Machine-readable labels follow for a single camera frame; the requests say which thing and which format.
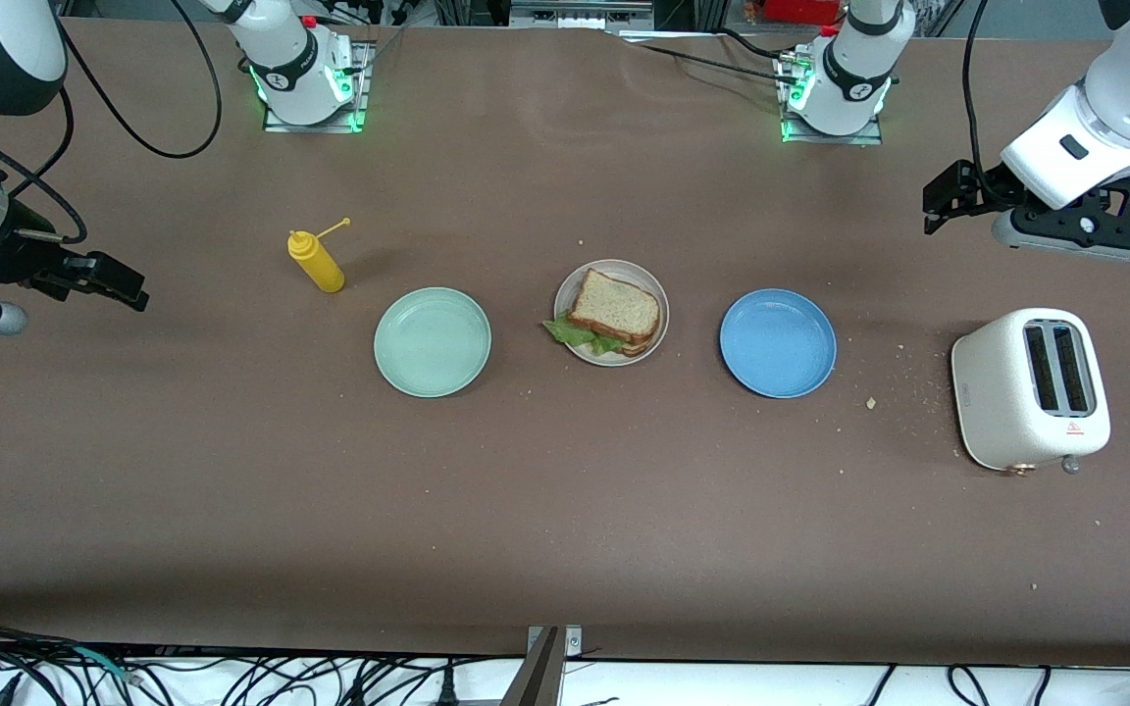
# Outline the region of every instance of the white toaster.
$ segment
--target white toaster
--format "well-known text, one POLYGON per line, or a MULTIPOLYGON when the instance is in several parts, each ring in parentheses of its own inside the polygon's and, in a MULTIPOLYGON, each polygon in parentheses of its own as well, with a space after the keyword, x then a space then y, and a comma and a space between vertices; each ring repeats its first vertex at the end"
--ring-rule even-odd
POLYGON ((994 470, 1079 459, 1111 439, 1111 408, 1089 330, 1058 308, 1019 308, 954 343, 962 442, 994 470))

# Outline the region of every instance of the mustard bottle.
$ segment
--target mustard bottle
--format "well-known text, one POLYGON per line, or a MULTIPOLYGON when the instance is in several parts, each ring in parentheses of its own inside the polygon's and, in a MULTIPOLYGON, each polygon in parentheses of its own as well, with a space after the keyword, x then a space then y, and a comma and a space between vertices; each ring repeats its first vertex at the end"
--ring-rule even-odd
POLYGON ((313 278, 316 286, 322 291, 327 291, 327 294, 334 294, 337 290, 342 289, 342 270, 338 269, 338 263, 333 261, 329 251, 322 245, 322 237, 332 232, 332 229, 350 224, 351 219, 341 219, 319 235, 313 235, 306 232, 306 229, 293 229, 290 237, 286 241, 286 249, 290 251, 290 256, 295 259, 296 263, 299 263, 299 267, 308 273, 308 277, 313 278))

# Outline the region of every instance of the brown table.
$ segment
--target brown table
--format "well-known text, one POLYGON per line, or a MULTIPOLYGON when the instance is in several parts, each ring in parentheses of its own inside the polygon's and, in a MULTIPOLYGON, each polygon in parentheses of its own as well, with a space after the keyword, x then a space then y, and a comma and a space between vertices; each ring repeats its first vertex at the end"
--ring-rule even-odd
MULTIPOLYGON (((145 134, 202 138, 183 26, 71 28, 145 134)), ((409 28, 367 132, 266 136, 233 37, 205 35, 227 115, 194 159, 148 155, 69 77, 51 182, 153 299, 0 291, 33 317, 0 339, 0 622, 515 652, 573 621, 609 656, 1130 663, 1130 264, 1008 250, 988 218, 923 236, 923 183, 968 152, 958 41, 910 45, 885 145, 860 149, 781 143, 762 81, 586 30, 409 28), (350 285, 323 295, 286 232, 342 216, 350 285), (583 365, 539 328, 600 258, 668 290, 641 365, 583 365), (435 401, 372 358, 421 286, 494 330, 479 380, 435 401), (836 328, 811 396, 755 396, 719 359, 728 305, 766 286, 836 328), (1102 356, 1115 434, 1077 478, 985 472, 955 430, 951 341, 1027 305, 1079 313, 1102 356)), ((982 41, 990 160, 1099 50, 982 41)), ((58 106, 0 117, 27 164, 59 132, 58 106)))

